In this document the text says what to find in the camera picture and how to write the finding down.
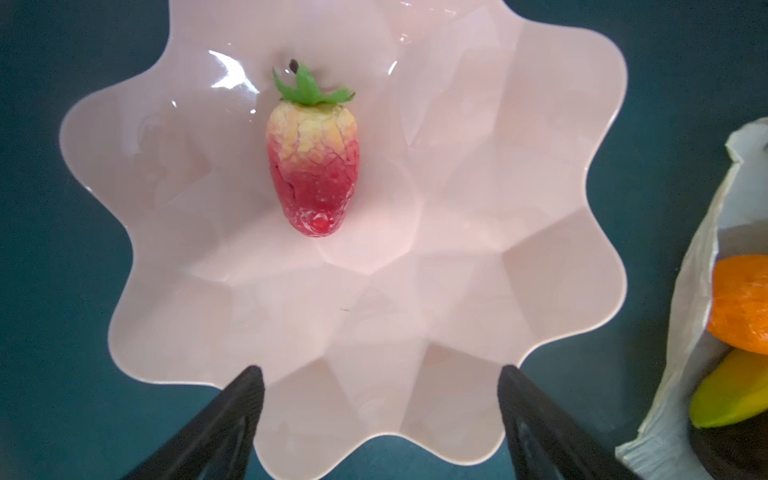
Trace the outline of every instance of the pink bowl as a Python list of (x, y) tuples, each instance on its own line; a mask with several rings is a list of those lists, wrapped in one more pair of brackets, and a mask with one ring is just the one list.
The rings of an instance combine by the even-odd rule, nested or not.
[[(358, 92), (357, 194), (327, 238), (288, 224), (268, 171), (271, 69), (290, 58)], [(217, 387), (261, 366), (255, 444), (276, 478), (382, 434), (482, 461), (500, 367), (623, 301), (585, 180), (626, 83), (605, 37), (501, 0), (171, 0), (156, 65), (61, 126), (134, 248), (114, 361)]]

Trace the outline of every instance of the toy orange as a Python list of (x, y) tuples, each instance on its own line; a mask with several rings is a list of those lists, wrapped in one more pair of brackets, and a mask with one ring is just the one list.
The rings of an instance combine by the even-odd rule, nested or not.
[(717, 262), (707, 329), (731, 346), (768, 355), (768, 255)]

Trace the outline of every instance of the red strawberry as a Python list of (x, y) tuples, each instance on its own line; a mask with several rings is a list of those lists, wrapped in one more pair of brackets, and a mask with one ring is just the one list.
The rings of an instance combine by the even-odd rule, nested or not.
[(355, 94), (324, 95), (304, 65), (291, 61), (296, 88), (273, 72), (283, 94), (266, 124), (270, 173), (283, 213), (299, 232), (325, 237), (339, 229), (355, 193), (360, 147), (357, 123), (339, 105)]

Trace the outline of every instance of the strawberry leaves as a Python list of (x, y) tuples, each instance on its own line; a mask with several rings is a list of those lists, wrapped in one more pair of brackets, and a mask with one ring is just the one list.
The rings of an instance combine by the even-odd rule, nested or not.
[(334, 91), (332, 94), (325, 95), (321, 92), (317, 86), (315, 77), (312, 72), (306, 67), (305, 64), (299, 64), (296, 69), (296, 88), (291, 88), (283, 83), (278, 77), (277, 72), (272, 70), (272, 77), (275, 81), (277, 90), (283, 95), (283, 100), (295, 102), (303, 105), (317, 105), (320, 103), (326, 104), (342, 104), (350, 101), (355, 97), (355, 92), (350, 91), (348, 88), (340, 88)]

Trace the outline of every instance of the table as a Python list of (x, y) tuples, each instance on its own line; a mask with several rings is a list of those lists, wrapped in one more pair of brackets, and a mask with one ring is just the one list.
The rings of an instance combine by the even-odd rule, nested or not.
[[(664, 368), (674, 279), (729, 166), (723, 143), (768, 115), (768, 2), (509, 3), (534, 20), (599, 31), (627, 59), (627, 99), (588, 179), (627, 267), (627, 301), (606, 326), (523, 365), (613, 448), (634, 437)], [(118, 478), (216, 394), (142, 384), (112, 363), (107, 327), (131, 245), (58, 150), (66, 111), (149, 68), (167, 23), (163, 0), (0, 0), (0, 478)], [(253, 455), (248, 479), (257, 478), (268, 476)], [(458, 467), (382, 437), (327, 478), (513, 474), (505, 447)]]

